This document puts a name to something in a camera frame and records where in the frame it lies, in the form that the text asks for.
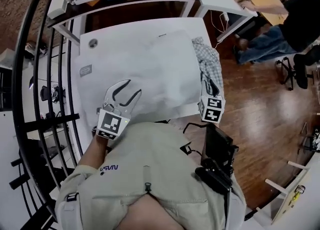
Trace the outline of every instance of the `plaid cloth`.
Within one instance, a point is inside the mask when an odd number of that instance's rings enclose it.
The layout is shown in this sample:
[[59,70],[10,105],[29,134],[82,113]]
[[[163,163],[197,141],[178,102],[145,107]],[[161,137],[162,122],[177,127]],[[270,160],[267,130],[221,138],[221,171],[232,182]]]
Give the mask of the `plaid cloth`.
[[222,80],[219,53],[211,46],[204,44],[202,37],[192,39],[192,44],[199,62],[201,81],[205,78],[207,83],[210,84],[211,79],[220,90],[220,95],[224,98],[224,83]]

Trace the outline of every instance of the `white wall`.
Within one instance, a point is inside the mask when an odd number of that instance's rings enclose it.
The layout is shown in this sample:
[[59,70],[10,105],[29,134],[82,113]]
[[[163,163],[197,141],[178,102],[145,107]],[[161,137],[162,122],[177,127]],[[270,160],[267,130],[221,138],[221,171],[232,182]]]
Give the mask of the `white wall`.
[[[19,146],[16,139],[12,111],[0,113],[0,126],[0,229],[18,230],[27,222],[29,215],[21,188],[12,190],[9,185],[9,182],[19,176],[18,166],[12,167],[10,164],[10,162],[19,158]],[[30,188],[33,191],[33,197],[39,205],[40,202],[31,183]],[[35,210],[25,184],[24,189],[31,213],[33,214]]]
[[309,171],[306,190],[294,208],[284,214],[273,225],[257,228],[253,218],[245,222],[241,230],[320,230],[320,163],[315,154],[315,163]]

